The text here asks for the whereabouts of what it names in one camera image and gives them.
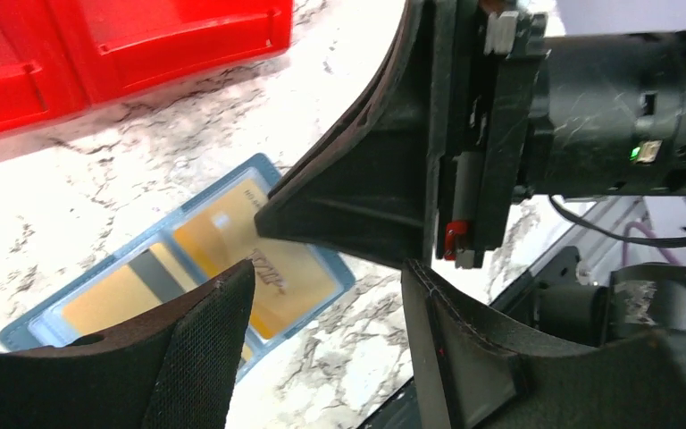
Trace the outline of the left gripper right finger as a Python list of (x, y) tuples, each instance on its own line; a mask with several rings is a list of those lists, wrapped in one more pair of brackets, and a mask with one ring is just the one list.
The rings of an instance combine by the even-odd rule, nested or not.
[(521, 324), (415, 260), (401, 271), (425, 428), (686, 428), (686, 332), (600, 348)]

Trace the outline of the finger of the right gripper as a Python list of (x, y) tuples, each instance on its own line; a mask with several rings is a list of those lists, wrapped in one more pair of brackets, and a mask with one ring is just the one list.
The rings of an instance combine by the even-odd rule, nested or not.
[(406, 2), (364, 92), (255, 215), (260, 236), (394, 268), (423, 257), (433, 17), (433, 2)]

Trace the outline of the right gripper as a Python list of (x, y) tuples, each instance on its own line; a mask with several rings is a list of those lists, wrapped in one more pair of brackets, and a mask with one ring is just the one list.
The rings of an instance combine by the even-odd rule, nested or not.
[(454, 14), (437, 258), (481, 266), (535, 195), (686, 197), (686, 30), (549, 38), (513, 1)]

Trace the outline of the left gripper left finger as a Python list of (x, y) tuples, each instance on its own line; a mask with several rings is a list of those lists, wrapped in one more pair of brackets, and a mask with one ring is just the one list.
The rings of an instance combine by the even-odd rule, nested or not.
[(0, 354), (0, 428), (222, 428), (255, 291), (243, 260), (68, 346)]

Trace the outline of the blue leather card holder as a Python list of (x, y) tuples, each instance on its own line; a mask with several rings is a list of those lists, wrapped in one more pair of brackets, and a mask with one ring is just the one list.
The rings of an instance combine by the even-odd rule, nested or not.
[[(267, 197), (269, 190), (279, 181), (280, 172), (266, 155), (251, 156), (76, 280), (9, 323), (0, 332), (0, 342), (10, 351), (66, 346), (81, 336), (175, 299), (211, 279), (175, 242), (172, 234), (247, 176), (264, 182)], [(353, 273), (337, 253), (306, 246), (336, 279), (338, 289), (312, 311), (298, 318), (291, 327), (269, 340), (261, 338), (249, 322), (238, 367), (241, 374), (249, 371), (269, 351), (315, 319), (354, 285)]]

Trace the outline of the gold credit card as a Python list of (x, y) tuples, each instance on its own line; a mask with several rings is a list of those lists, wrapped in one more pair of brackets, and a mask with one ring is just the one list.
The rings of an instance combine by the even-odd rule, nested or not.
[(255, 268), (250, 323), (265, 339), (291, 327), (338, 289), (338, 283), (306, 245), (257, 235), (254, 215), (266, 203), (264, 182), (244, 177), (172, 234), (211, 278), (249, 258)]

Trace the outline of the right red plastic bin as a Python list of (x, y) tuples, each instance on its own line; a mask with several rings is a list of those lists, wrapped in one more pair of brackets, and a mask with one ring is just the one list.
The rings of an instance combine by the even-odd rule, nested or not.
[(293, 3), (50, 1), (89, 101), (96, 105), (286, 51)]

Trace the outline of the red plastic bin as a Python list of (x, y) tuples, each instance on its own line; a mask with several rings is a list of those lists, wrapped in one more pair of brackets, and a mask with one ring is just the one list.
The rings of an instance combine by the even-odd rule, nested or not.
[(0, 133), (87, 105), (49, 3), (0, 1)]
[(286, 51), (293, 3), (50, 1), (89, 101), (96, 105)]

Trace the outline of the middle red plastic bin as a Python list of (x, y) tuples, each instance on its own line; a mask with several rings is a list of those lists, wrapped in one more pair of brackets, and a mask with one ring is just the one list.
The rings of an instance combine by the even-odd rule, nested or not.
[(49, 3), (0, 1), (0, 133), (87, 105)]

